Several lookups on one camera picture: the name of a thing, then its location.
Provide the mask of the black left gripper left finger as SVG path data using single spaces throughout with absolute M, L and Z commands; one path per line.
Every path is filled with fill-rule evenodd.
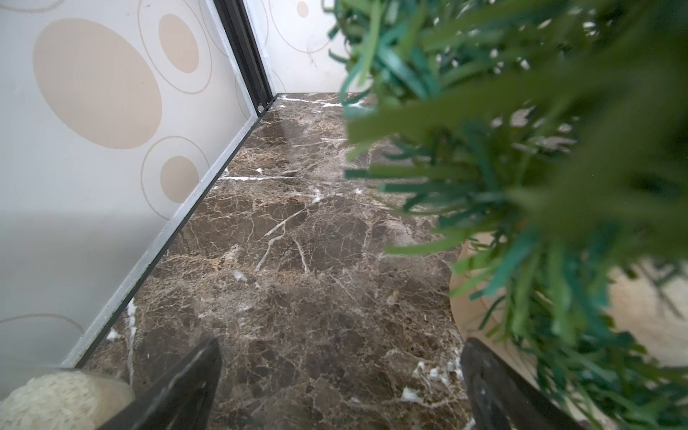
M 222 366 L 218 340 L 204 340 L 100 430 L 206 428 Z

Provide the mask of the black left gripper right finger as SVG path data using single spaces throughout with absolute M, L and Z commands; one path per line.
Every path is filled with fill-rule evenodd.
M 580 429 L 505 361 L 478 339 L 460 356 L 466 391 L 478 429 Z

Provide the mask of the small green christmas tree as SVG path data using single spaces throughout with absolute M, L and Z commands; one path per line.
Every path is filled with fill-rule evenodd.
M 614 223 L 687 235 L 684 1 L 326 1 L 350 52 L 340 92 L 351 158 L 381 139 L 385 163 L 349 169 L 400 212 L 446 228 L 528 223 L 581 235 Z M 684 429 L 687 380 L 531 384 L 592 429 Z

